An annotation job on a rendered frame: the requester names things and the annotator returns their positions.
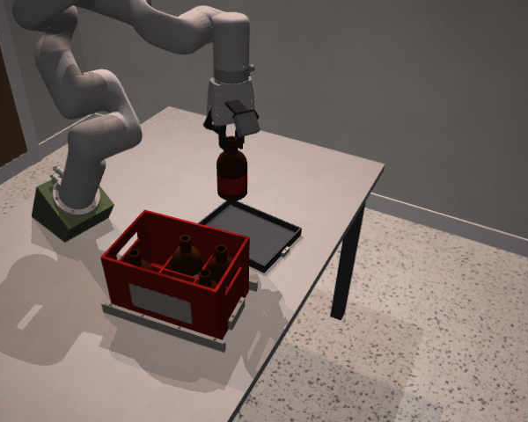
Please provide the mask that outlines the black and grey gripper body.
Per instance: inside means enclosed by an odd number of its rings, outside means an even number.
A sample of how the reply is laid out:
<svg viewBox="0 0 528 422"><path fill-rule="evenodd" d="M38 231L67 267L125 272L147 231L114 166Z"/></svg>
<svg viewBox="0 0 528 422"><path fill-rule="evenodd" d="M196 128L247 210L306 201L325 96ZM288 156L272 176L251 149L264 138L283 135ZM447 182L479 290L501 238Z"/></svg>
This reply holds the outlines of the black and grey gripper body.
<svg viewBox="0 0 528 422"><path fill-rule="evenodd" d="M252 78L241 84L223 84L215 78L210 78L207 115L211 110L211 117L215 126L234 124L234 114L225 104L227 101L239 100L248 110L254 109L254 93ZM211 107L210 107L211 106Z"/></svg>

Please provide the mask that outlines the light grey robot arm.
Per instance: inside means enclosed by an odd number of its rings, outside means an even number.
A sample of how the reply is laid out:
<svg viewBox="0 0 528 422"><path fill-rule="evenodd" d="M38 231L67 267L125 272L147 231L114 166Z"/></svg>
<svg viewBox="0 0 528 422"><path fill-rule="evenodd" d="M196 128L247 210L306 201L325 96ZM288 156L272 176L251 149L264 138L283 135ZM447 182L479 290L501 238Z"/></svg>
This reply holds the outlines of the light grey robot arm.
<svg viewBox="0 0 528 422"><path fill-rule="evenodd" d="M67 215L88 215L96 209L106 158L134 148L143 138L118 78L106 69L81 74L70 48L78 21L76 7L132 25L152 46L178 55L190 55L213 42L214 78L219 83L241 84L255 70L249 65L250 22L246 15L198 6L174 17L149 6L151 0L12 2L15 21L40 32L34 60L60 114L73 120L101 111L109 113L75 125L68 133L64 170L53 167L61 176L50 175L57 183L53 200Z"/></svg>

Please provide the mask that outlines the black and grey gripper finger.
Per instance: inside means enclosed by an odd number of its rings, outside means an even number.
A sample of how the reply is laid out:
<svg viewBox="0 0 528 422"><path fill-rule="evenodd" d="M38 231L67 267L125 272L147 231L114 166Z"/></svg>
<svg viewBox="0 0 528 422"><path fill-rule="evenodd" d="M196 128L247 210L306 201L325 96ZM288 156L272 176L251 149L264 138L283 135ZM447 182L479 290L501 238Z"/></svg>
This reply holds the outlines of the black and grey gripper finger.
<svg viewBox="0 0 528 422"><path fill-rule="evenodd" d="M259 115L256 113L256 111L255 111L255 114L256 114L256 117L258 119ZM235 130L235 136L238 138L238 148L239 149L243 149L243 143L245 143L245 137L244 136L238 137L237 130Z"/></svg>
<svg viewBox="0 0 528 422"><path fill-rule="evenodd" d="M211 117L211 110L209 110L209 114L206 118L206 120L203 123L203 126L208 129L216 132L218 134L218 140L219 140L219 147L223 149L224 152L228 151L228 137L226 136L226 126L215 126L212 124L213 120ZM220 128L221 127L221 128Z"/></svg>

